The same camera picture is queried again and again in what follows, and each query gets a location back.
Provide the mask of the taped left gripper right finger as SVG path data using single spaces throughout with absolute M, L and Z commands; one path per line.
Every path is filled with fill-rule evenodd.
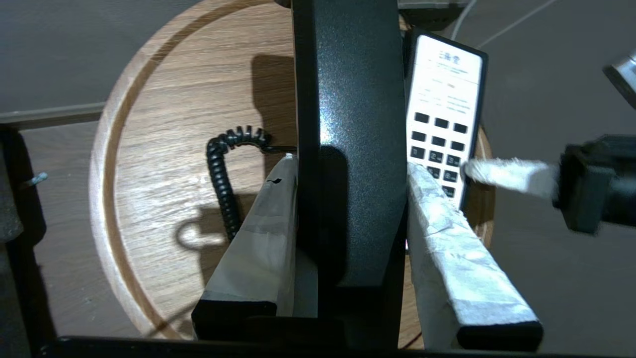
M 407 249 L 423 346 L 534 352 L 544 329 L 428 170 L 407 165 Z

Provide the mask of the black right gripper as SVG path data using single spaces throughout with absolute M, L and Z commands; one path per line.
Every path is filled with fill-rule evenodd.
M 471 159 L 464 174 L 475 182 L 554 199 L 571 231 L 596 234 L 602 223 L 636 226 L 636 137 L 604 135 L 568 144 L 559 166 L 543 161 Z

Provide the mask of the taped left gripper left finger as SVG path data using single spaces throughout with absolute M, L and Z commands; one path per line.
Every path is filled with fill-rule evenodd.
M 264 181 L 191 313 L 198 340 L 243 341 L 256 320 L 318 316 L 315 266 L 296 248 L 297 174 L 288 153 Z

